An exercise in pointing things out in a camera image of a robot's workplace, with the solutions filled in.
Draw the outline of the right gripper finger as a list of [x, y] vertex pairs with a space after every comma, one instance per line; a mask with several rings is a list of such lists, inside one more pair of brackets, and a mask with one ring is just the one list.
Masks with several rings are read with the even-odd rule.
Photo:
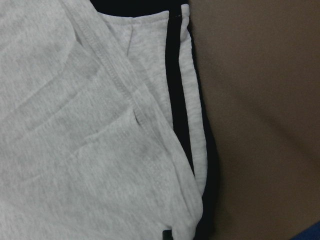
[[162, 231], [162, 240], [173, 240], [173, 234], [171, 229]]

